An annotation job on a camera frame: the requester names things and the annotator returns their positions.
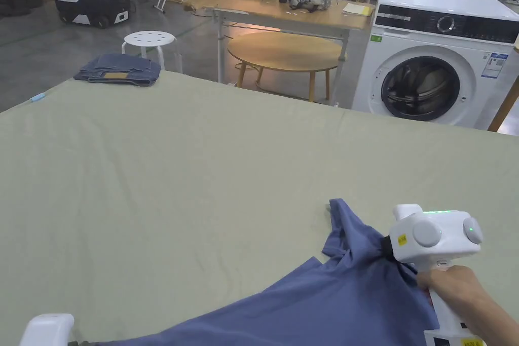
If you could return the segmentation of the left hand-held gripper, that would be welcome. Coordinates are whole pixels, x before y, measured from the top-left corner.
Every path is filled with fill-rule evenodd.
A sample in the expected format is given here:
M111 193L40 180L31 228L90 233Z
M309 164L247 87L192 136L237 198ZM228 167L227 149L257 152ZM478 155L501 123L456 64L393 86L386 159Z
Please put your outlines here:
M19 345L67 345L75 323L69 313L46 313L31 319Z

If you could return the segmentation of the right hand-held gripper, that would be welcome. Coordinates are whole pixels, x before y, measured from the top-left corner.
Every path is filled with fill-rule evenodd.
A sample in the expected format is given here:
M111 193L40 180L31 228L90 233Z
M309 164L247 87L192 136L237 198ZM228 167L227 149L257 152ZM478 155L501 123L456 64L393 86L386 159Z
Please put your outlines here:
M477 220L464 211L423 211L417 204L400 204L393 215L396 223L382 239L383 253L418 272L447 270L454 259L477 254L484 240ZM439 328L425 330L427 345L484 344L435 291L429 294Z

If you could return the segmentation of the person's right hand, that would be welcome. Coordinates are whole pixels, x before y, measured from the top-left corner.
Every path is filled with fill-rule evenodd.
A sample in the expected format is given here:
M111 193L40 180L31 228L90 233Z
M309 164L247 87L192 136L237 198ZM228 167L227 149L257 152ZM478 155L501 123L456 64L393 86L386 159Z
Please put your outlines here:
M417 274L487 345L518 345L518 323L484 290L471 268L455 265Z

